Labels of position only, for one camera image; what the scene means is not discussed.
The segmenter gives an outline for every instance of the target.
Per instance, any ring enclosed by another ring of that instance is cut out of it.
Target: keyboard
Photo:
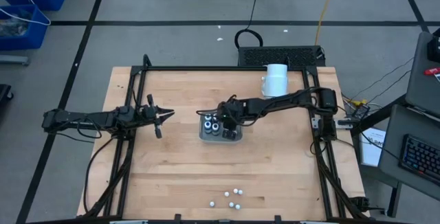
[[[399,165],[440,186],[440,149],[405,135]]]

